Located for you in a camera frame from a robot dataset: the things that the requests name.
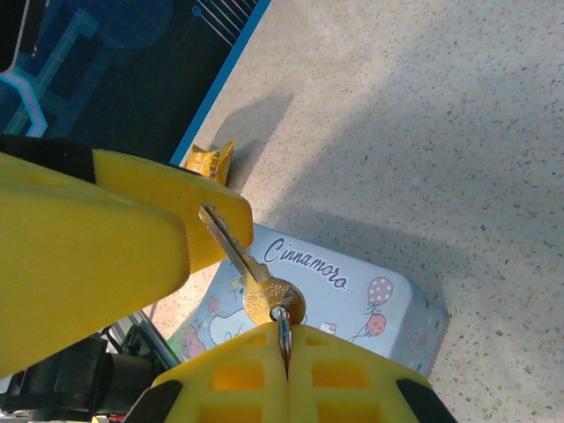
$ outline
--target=key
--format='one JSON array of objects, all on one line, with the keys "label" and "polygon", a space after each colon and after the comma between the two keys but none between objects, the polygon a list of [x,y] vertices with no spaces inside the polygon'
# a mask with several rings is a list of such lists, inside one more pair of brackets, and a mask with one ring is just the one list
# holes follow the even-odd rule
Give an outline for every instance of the key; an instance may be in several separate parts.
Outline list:
[{"label": "key", "polygon": [[276,308],[276,316],[278,321],[278,340],[280,342],[280,352],[282,353],[282,360],[284,360],[286,376],[288,376],[290,357],[292,355],[292,332],[290,331],[290,314],[282,307],[278,307]]},{"label": "key", "polygon": [[272,311],[282,307],[289,314],[290,324],[299,324],[306,314],[306,301],[300,290],[291,283],[274,278],[265,264],[259,264],[247,249],[229,234],[225,221],[210,204],[200,207],[200,219],[241,274],[246,293],[243,307],[255,324],[278,320]]}]

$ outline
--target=snack wrapper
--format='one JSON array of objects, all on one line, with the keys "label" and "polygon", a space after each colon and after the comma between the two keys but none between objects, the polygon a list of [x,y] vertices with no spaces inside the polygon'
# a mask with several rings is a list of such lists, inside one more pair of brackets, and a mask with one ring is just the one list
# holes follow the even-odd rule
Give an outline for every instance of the snack wrapper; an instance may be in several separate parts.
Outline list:
[{"label": "snack wrapper", "polygon": [[234,145],[234,139],[218,150],[212,151],[204,150],[197,145],[192,145],[188,158],[182,167],[225,185],[233,157]]}]

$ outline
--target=speckled floor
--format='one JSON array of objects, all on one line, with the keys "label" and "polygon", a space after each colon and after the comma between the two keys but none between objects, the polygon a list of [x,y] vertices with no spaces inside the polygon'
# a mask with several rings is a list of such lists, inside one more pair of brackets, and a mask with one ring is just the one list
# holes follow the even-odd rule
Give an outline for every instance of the speckled floor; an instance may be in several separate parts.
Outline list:
[{"label": "speckled floor", "polygon": [[[452,314],[460,422],[564,421],[562,2],[272,0],[196,143],[256,222],[397,270]],[[166,336],[213,269],[153,310]]]}]

